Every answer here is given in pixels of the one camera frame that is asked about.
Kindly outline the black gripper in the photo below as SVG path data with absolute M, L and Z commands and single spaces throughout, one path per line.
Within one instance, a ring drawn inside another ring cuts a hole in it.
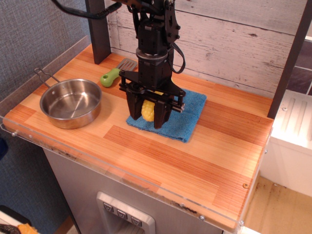
M 170 118 L 171 111 L 181 113 L 185 104 L 185 91 L 172 81 L 174 54 L 164 52 L 150 55 L 137 52 L 138 71 L 120 71 L 120 90 L 126 92 L 132 119 L 141 117 L 145 99 L 156 102 L 154 106 L 154 128 L 160 129 Z

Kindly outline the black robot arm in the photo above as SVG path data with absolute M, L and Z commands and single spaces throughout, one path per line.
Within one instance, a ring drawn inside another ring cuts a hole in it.
M 144 101 L 154 103 L 154 128 L 181 113 L 186 93 L 172 81 L 174 52 L 183 55 L 173 0 L 123 0 L 133 15 L 138 48 L 138 71 L 120 71 L 120 90 L 126 93 L 130 116 L 141 117 Z

